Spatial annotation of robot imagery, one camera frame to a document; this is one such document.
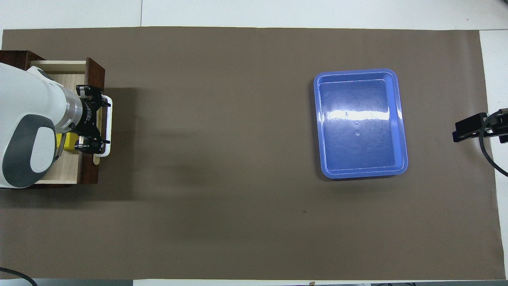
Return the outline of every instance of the black cable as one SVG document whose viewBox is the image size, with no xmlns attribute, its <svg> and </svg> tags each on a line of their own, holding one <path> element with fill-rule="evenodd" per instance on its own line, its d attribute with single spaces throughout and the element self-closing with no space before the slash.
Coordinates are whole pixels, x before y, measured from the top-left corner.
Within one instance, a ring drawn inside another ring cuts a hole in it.
<svg viewBox="0 0 508 286">
<path fill-rule="evenodd" d="M 487 117 L 487 119 L 485 119 L 485 121 L 482 123 L 482 127 L 480 128 L 480 134 L 478 135 L 478 141 L 480 142 L 480 149 L 482 149 L 482 153 L 483 153 L 483 156 L 485 156 L 485 159 L 487 159 L 487 161 L 496 169 L 498 170 L 501 174 L 505 175 L 508 177 L 508 172 L 506 172 L 505 170 L 503 170 L 501 167 L 499 167 L 496 163 L 494 163 L 494 160 L 492 160 L 492 158 L 489 156 L 489 153 L 487 153 L 487 150 L 485 150 L 485 143 L 484 143 L 484 136 L 485 136 L 485 129 L 487 128 L 487 125 L 489 125 L 490 123 L 490 120 L 496 116 L 498 116 L 499 114 L 501 114 L 502 111 L 501 110 L 498 110 L 494 113 L 492 113 L 491 115 L 489 115 Z"/>
<path fill-rule="evenodd" d="M 411 282 L 411 283 L 404 282 L 404 284 L 407 284 L 409 286 L 416 286 L 416 283 L 414 283 L 414 282 Z M 378 284 L 377 286 L 382 286 L 382 285 L 393 286 L 393 284 L 391 284 L 391 283 L 381 283 L 381 284 Z"/>
<path fill-rule="evenodd" d="M 32 286 L 37 286 L 37 283 L 35 283 L 35 281 L 26 274 L 23 274 L 23 273 L 18 272 L 16 270 L 3 268 L 3 267 L 0 267 L 0 271 L 19 276 L 19 277 L 25 279 L 26 281 L 30 282 L 30 284 L 32 284 Z"/>
</svg>

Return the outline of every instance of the brown paper backdrop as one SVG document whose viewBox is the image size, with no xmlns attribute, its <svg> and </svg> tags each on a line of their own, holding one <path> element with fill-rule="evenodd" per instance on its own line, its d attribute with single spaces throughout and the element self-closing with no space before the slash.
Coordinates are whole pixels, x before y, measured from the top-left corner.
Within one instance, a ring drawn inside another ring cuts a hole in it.
<svg viewBox="0 0 508 286">
<path fill-rule="evenodd" d="M 454 123 L 486 111 L 477 31 L 4 31 L 106 69 L 99 184 L 0 191 L 1 265 L 51 278 L 504 279 L 494 171 Z M 312 80 L 390 68 L 409 168 L 321 175 Z"/>
</svg>

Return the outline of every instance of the white table surface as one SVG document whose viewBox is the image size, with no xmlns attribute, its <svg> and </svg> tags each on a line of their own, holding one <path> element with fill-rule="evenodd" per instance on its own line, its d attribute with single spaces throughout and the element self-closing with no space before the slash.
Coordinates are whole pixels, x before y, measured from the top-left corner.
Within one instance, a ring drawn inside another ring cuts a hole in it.
<svg viewBox="0 0 508 286">
<path fill-rule="evenodd" d="M 508 107 L 508 4 L 502 0 L 0 0 L 0 36 L 4 29 L 133 26 L 487 30 L 480 31 L 480 40 L 488 112 Z M 494 139 L 492 152 L 494 160 L 508 169 L 508 146 Z M 508 178 L 497 171 L 496 188 L 506 272 Z M 138 280 L 135 285 L 254 286 L 309 282 Z M 352 282 L 319 281 L 317 284 Z"/>
</svg>

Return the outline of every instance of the open drawer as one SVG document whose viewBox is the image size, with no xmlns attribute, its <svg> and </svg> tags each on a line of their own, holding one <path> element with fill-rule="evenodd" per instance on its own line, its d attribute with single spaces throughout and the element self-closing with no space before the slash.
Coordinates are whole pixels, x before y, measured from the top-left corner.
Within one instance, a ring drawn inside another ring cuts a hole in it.
<svg viewBox="0 0 508 286">
<path fill-rule="evenodd" d="M 36 66 L 70 90 L 78 84 L 104 89 L 105 70 L 90 58 L 84 61 L 47 61 L 30 51 L 0 51 L 0 62 L 26 70 Z M 98 112 L 98 128 L 105 130 L 106 111 Z M 64 187 L 70 184 L 95 184 L 99 175 L 99 157 L 64 150 L 46 175 L 32 188 Z"/>
</svg>

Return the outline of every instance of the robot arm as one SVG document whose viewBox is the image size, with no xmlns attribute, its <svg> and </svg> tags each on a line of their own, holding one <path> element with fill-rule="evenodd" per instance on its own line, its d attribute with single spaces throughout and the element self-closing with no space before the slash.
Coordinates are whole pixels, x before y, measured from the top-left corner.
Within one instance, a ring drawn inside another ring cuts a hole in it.
<svg viewBox="0 0 508 286">
<path fill-rule="evenodd" d="M 0 187 L 24 188 L 42 178 L 58 158 L 56 133 L 80 135 L 76 150 L 104 153 L 110 142 L 101 138 L 97 111 L 111 99 L 89 85 L 76 91 L 37 67 L 23 71 L 0 63 Z"/>
</svg>

